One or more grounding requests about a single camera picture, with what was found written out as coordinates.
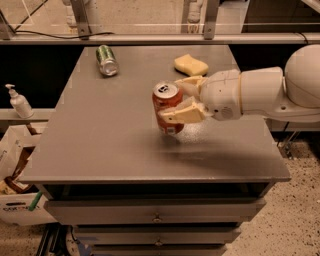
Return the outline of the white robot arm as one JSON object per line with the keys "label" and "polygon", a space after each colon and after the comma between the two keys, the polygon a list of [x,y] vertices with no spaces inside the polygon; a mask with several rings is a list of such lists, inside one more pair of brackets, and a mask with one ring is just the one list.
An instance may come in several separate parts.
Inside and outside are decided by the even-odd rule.
{"label": "white robot arm", "polygon": [[159,112],[170,124],[237,120],[261,115],[286,122],[320,120],[320,45],[295,51],[284,68],[241,72],[219,71],[208,78],[194,76],[177,81],[188,96],[175,107]]}

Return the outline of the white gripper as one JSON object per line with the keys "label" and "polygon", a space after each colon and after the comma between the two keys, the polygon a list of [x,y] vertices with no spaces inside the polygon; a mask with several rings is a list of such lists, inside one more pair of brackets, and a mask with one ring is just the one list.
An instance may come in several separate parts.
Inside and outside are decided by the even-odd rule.
{"label": "white gripper", "polygon": [[168,124],[199,123],[213,114],[218,121],[237,120],[242,116],[240,104],[240,71],[219,71],[208,79],[201,75],[175,81],[189,97],[176,107],[158,112]]}

